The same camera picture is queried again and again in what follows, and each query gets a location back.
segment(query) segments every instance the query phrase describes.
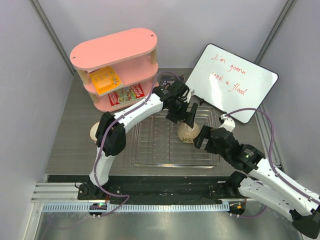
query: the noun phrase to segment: red book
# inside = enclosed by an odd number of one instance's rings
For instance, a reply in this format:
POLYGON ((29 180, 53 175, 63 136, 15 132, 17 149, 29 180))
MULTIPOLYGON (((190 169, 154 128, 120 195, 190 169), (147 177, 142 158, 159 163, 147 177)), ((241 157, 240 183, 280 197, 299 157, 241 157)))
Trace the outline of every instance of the red book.
POLYGON ((111 107, 134 103, 145 97, 140 83, 108 93, 111 107))

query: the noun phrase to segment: round beige object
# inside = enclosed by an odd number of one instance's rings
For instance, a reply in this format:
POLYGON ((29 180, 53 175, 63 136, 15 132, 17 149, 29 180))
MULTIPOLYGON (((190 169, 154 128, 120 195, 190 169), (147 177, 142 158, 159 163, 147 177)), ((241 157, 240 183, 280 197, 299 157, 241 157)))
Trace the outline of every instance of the round beige object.
POLYGON ((198 124, 196 123, 194 123, 193 128, 191 128, 187 124, 182 122, 178 127, 177 133, 178 133, 178 138, 181 141, 192 144, 194 142, 194 139, 199 135, 200 129, 198 124))
POLYGON ((97 132, 97 129, 98 129, 98 126, 99 126, 99 121, 92 126, 92 128, 90 129, 90 138, 94 141, 94 143, 97 142, 97 138, 96 138, 96 132, 97 132))

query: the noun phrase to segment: red handwriting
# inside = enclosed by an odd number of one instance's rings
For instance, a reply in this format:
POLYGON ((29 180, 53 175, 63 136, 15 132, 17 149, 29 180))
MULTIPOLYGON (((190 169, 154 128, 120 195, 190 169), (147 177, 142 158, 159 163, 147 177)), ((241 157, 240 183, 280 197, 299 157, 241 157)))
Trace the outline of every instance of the red handwriting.
POLYGON ((212 60, 220 60, 220 62, 226 63, 226 60, 222 58, 223 56, 219 57, 219 54, 215 55, 215 58, 211 58, 212 60))
POLYGON ((237 91, 239 94, 241 94, 241 95, 244 96, 244 95, 245 95, 245 92, 246 92, 248 89, 242 90, 242 89, 240 89, 239 87, 240 87, 240 84, 237 83, 237 84, 234 85, 233 89, 229 90, 229 92, 232 92, 232 91, 234 90, 234 91, 237 91))
POLYGON ((218 79, 218 80, 220 80, 220 82, 222 82, 222 79, 224 78, 224 75, 218 75, 218 74, 216 74, 216 73, 211 73, 216 79, 218 79))
POLYGON ((231 65, 230 69, 228 70, 228 72, 231 72, 231 70, 235 70, 235 71, 237 71, 239 73, 246 74, 246 71, 244 71, 242 68, 239 68, 237 66, 231 65))

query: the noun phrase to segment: pink shelf top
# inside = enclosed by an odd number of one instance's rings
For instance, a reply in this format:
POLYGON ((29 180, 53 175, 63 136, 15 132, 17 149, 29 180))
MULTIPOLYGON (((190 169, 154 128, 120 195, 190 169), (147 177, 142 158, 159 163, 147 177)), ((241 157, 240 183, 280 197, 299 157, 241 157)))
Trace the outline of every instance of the pink shelf top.
MULTIPOLYGON (((120 77, 123 87, 144 82, 154 77, 158 71, 158 64, 151 64, 149 55, 122 61, 112 65, 112 67, 120 77)), ((92 81, 90 84, 83 86, 89 93, 98 95, 92 81)))
MULTIPOLYGON (((147 96, 150 93, 151 87, 152 87, 152 79, 148 81, 144 81, 141 83, 141 87, 143 89, 144 94, 147 96)), ((108 94, 99 97, 99 102, 94 103, 94 106, 101 112, 114 112, 119 109, 123 109, 125 107, 131 106, 132 104, 135 104, 137 102, 124 104, 121 106, 111 107, 108 94)))
POLYGON ((91 71, 148 54, 156 45, 153 31, 132 28, 78 44, 70 53, 70 61, 77 69, 91 71))

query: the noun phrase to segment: reflective floor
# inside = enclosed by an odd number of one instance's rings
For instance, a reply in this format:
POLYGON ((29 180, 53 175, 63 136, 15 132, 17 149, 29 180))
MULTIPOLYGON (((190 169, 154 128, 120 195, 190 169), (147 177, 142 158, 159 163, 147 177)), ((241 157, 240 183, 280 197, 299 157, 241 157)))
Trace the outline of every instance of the reflective floor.
MULTIPOLYGON (((248 202, 246 215, 262 209, 248 202)), ((92 219, 88 213, 41 215, 36 240, 302 240, 291 222, 267 209, 255 219, 227 212, 118 213, 92 219)))

